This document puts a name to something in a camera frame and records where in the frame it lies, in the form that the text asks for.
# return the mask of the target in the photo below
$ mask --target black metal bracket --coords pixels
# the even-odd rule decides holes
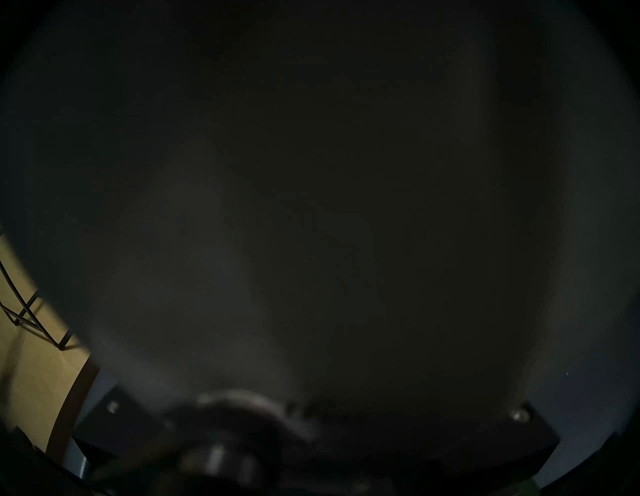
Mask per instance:
[[[38,320],[38,318],[36,317],[36,315],[33,313],[32,309],[31,309],[31,306],[33,305],[33,302],[36,301],[37,298],[39,298],[38,291],[36,290],[36,292],[33,293],[32,297],[29,298],[29,301],[25,302],[24,298],[22,297],[22,295],[18,291],[18,288],[16,288],[15,284],[13,284],[13,281],[9,277],[9,274],[6,272],[6,270],[4,268],[4,265],[2,265],[2,262],[0,262],[0,272],[2,272],[2,275],[4,276],[4,279],[7,281],[7,283],[9,284],[9,287],[11,287],[11,290],[13,291],[13,294],[15,295],[15,297],[18,299],[18,301],[22,305],[21,312],[19,314],[17,314],[12,309],[7,308],[6,306],[4,306],[3,303],[0,301],[0,307],[2,307],[2,310],[4,311],[6,316],[9,317],[9,320],[11,322],[13,322],[13,324],[16,325],[16,326],[18,326],[20,324],[26,324],[29,327],[34,328],[36,331],[42,332],[47,337],[47,339],[49,339],[49,341],[51,341],[53,346],[58,348],[60,351],[64,350],[65,346],[69,342],[69,339],[73,335],[71,330],[67,331],[67,333],[60,340],[60,342],[56,342],[56,340],[53,339],[53,337],[51,337],[51,334],[49,334],[47,332],[47,330],[45,329],[45,327],[40,323],[40,321]]]

